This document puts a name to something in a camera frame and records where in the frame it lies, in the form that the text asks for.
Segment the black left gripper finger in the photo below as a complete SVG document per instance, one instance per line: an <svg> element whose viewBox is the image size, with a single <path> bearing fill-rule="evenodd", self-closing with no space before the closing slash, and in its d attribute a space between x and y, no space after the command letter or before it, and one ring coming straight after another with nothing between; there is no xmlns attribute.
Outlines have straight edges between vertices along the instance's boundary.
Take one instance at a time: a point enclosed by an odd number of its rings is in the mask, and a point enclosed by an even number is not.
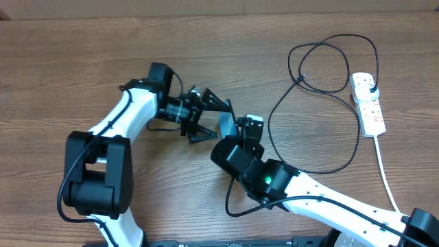
<svg viewBox="0 0 439 247"><path fill-rule="evenodd" d="M229 113L231 108L228 104L223 102L216 94L214 94L210 89L205 89L202 94L202 105L204 110L207 111L218 111Z"/></svg>
<svg viewBox="0 0 439 247"><path fill-rule="evenodd" d="M188 139L190 144L217 139L218 137L219 136L216 131L209 130L208 128L201 126L200 124L196 124L188 132Z"/></svg>

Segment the blue Galaxy smartphone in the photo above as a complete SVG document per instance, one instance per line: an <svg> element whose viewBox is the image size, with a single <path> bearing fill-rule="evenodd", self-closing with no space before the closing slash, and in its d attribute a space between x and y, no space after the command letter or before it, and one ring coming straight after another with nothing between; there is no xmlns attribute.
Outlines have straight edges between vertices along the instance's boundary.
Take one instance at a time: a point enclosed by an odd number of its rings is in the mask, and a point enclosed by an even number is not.
<svg viewBox="0 0 439 247"><path fill-rule="evenodd" d="M239 134L236 117L229 99L226 99L226 105L230 107L230 111L221 112L218 118L219 131L222 139L225 139L226 136L237 136Z"/></svg>

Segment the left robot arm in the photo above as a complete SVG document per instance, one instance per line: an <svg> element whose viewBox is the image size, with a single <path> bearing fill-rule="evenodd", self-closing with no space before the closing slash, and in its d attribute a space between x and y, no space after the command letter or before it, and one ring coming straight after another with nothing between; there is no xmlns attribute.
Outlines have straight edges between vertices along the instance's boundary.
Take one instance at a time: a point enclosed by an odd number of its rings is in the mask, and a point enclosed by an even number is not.
<svg viewBox="0 0 439 247"><path fill-rule="evenodd" d="M145 231L130 210L134 189L131 147L154 119L178 124L191 144L216 139L218 134L198 122L204 111L229 113L210 89L193 86L179 96L169 94L178 74L153 62L145 78L119 86L122 97L109 114L86 132L73 131L66 141L64 178L56 206L66 222L93 223L105 246L147 246Z"/></svg>

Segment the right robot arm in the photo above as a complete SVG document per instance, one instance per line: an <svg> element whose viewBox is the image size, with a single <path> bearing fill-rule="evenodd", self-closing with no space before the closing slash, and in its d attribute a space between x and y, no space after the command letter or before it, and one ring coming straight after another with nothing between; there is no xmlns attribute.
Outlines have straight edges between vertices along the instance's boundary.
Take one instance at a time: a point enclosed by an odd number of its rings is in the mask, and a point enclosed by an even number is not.
<svg viewBox="0 0 439 247"><path fill-rule="evenodd" d="M437 246L438 219L423 210L411 215L370 206L318 183L282 161L262 161L263 120L221 113L222 140L212 161L258 202L258 209L280 207L318 220L365 246Z"/></svg>

